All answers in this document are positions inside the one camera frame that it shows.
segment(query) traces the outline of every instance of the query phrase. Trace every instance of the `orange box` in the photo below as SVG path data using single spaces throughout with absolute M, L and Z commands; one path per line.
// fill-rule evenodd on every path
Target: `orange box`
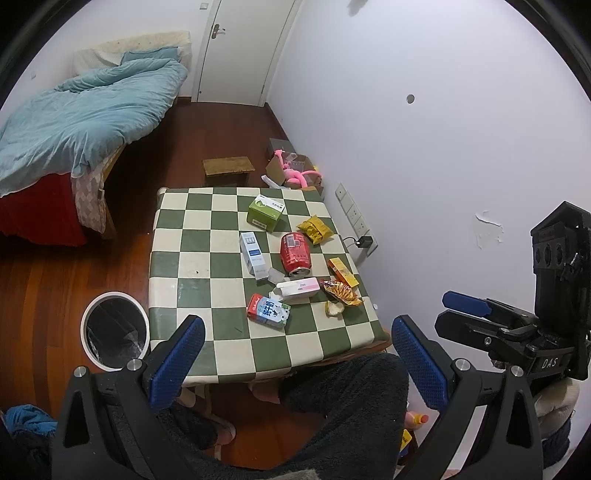
M 345 266 L 343 261 L 339 258 L 329 258 L 327 265 L 335 271 L 335 276 L 349 287 L 354 288 L 359 285 L 355 276 Z

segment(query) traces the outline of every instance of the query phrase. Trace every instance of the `red bed skirt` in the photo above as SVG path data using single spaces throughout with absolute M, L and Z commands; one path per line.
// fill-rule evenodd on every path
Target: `red bed skirt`
M 0 232 L 40 245 L 84 245 L 86 237 L 78 221 L 70 174 L 46 175 L 36 184 L 0 198 Z

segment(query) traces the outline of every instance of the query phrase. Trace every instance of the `pink stuffed toy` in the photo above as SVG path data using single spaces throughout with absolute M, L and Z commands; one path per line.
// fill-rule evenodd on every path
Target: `pink stuffed toy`
M 305 189 L 308 186 L 308 182 L 304 178 L 304 175 L 317 175 L 318 177 L 322 178 L 322 175 L 318 173 L 316 170 L 306 170 L 303 172 L 299 172 L 294 170 L 291 167 L 290 162 L 283 162 L 283 150 L 275 150 L 275 155 L 279 158 L 279 162 L 281 163 L 281 168 L 285 170 L 285 176 L 287 180 L 285 183 L 292 183 L 295 185 L 300 185 L 301 188 Z

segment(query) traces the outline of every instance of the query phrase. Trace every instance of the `green and white tablecloth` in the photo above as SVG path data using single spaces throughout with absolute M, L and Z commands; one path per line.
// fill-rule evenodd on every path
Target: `green and white tablecloth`
M 246 222 L 248 206 L 259 194 L 285 203 L 286 213 L 273 233 Z M 285 271 L 281 237 L 297 231 L 297 225 L 311 215 L 321 217 L 336 232 L 316 191 L 160 189 L 150 259 L 150 339 L 152 347 L 167 340 L 188 314 L 203 319 L 205 346 L 186 385 L 279 377 L 292 367 L 387 340 L 339 235 L 315 247 L 310 243 L 312 275 L 329 277 L 326 261 L 339 257 L 360 283 L 362 305 L 345 308 L 342 316 L 327 317 L 327 297 L 321 291 L 292 305 L 285 331 L 247 319 L 252 294 L 267 295 L 274 285 L 266 280 L 257 283 L 249 274 L 239 233 L 255 232 L 267 265 Z

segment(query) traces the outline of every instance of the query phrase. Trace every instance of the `small wooden stool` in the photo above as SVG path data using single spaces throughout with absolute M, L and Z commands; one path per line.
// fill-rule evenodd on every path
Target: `small wooden stool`
M 246 187 L 248 174 L 255 171 L 248 157 L 207 158 L 203 168 L 208 187 Z

